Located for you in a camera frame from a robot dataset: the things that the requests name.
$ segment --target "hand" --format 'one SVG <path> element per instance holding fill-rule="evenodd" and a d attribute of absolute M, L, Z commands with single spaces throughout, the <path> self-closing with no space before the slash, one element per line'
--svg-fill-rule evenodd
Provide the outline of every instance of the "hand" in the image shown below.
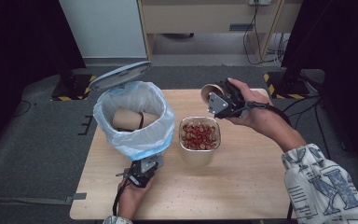
<path fill-rule="evenodd" d="M 148 191 L 152 189 L 152 182 L 154 177 L 152 177 L 146 185 L 146 188 L 138 188 L 134 186 L 130 181 L 127 182 L 127 187 L 124 188 L 120 199 L 118 200 L 118 211 L 117 215 L 119 217 L 124 217 L 126 219 L 132 220 L 135 215 L 136 210 L 141 204 L 142 199 Z M 117 190 L 124 185 L 125 178 L 118 184 Z"/>
<path fill-rule="evenodd" d="M 228 81 L 236 86 L 245 101 L 256 101 L 258 103 L 272 102 L 258 91 L 251 91 L 246 83 L 237 79 L 229 78 Z M 284 121 L 278 114 L 267 109 L 254 108 L 244 118 L 227 118 L 233 124 L 244 125 L 264 134 L 275 141 L 286 152 L 290 149 L 305 146 L 307 143 L 302 136 Z"/>

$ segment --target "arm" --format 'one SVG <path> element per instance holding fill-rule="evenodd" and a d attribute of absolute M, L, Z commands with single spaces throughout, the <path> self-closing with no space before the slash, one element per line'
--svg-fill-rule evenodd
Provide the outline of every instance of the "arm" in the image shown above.
<path fill-rule="evenodd" d="M 228 81 L 240 89 L 244 100 L 259 103 L 272 102 L 258 91 L 251 91 L 246 83 L 229 78 Z M 245 118 L 227 118 L 232 123 L 253 128 L 258 133 L 275 141 L 283 152 L 290 149 L 305 146 L 307 143 L 303 137 L 289 126 L 279 115 L 265 109 L 254 108 Z"/>
<path fill-rule="evenodd" d="M 130 181 L 127 182 L 127 187 L 124 188 L 120 199 L 118 201 L 118 211 L 117 215 L 119 217 L 124 218 L 123 221 L 117 221 L 116 217 L 108 217 L 103 224 L 126 224 L 132 223 L 131 220 L 133 219 L 136 211 L 138 210 L 139 205 L 142 202 L 142 199 L 146 195 L 148 191 L 152 189 L 152 182 L 154 178 L 151 178 L 150 181 L 147 183 L 146 188 L 137 188 L 134 186 Z M 118 184 L 117 190 L 120 189 L 125 183 L 125 178 Z"/>
<path fill-rule="evenodd" d="M 229 82 L 241 90 L 246 101 L 272 102 L 236 79 Z M 275 141 L 286 168 L 284 184 L 298 223 L 358 223 L 358 192 L 350 175 L 327 160 L 314 144 L 307 144 L 299 132 L 280 116 L 265 109 L 252 109 L 232 123 L 253 128 Z"/>

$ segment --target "hazard tape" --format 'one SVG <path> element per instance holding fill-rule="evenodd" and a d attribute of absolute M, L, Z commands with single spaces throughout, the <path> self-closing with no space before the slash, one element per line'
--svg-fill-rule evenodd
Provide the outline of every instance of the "hazard tape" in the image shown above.
<path fill-rule="evenodd" d="M 269 74 L 264 75 L 264 80 L 267 83 L 269 94 L 272 99 L 306 99 L 309 97 L 308 94 L 278 94 L 275 92 L 275 88 L 272 85 L 271 79 L 269 78 Z"/>
<path fill-rule="evenodd" d="M 89 83 L 94 80 L 96 78 L 96 76 L 91 76 L 89 78 Z M 84 90 L 84 93 L 82 95 L 78 95 L 78 96 L 58 96 L 58 97 L 51 97 L 51 101 L 72 101 L 72 100 L 86 100 L 87 97 L 90 94 L 90 88 L 87 87 Z"/>

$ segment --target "patterned sleeve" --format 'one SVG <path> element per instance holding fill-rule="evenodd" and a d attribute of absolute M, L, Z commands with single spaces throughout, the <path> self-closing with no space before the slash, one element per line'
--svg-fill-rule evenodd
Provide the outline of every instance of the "patterned sleeve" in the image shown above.
<path fill-rule="evenodd" d="M 314 144 L 282 155 L 298 223 L 358 223 L 358 192 L 346 170 Z"/>
<path fill-rule="evenodd" d="M 132 224 L 132 222 L 124 217 L 110 216 L 103 221 L 103 224 Z"/>

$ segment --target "food in cup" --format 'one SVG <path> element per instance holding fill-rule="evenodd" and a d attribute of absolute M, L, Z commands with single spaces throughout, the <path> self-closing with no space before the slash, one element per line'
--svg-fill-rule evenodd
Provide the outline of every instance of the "food in cup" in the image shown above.
<path fill-rule="evenodd" d="M 210 150 L 217 146 L 216 128 L 203 121 L 191 121 L 182 126 L 181 140 L 192 150 Z"/>

